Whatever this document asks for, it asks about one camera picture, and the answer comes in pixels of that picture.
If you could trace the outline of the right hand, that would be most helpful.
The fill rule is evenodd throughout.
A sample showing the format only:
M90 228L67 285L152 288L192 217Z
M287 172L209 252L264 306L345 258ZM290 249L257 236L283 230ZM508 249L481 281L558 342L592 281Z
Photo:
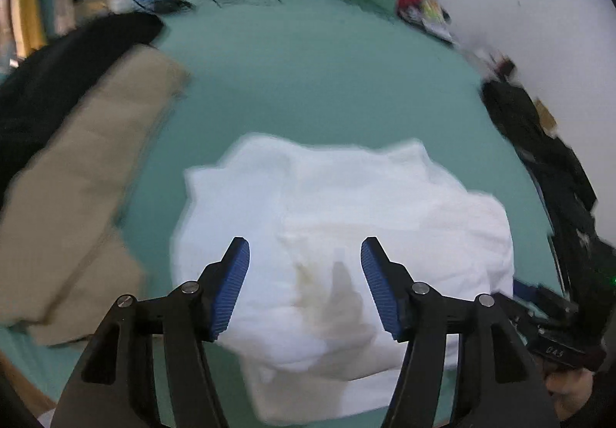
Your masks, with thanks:
M589 369L559 369L545 361L542 374L560 422L569 420L591 398L595 374Z

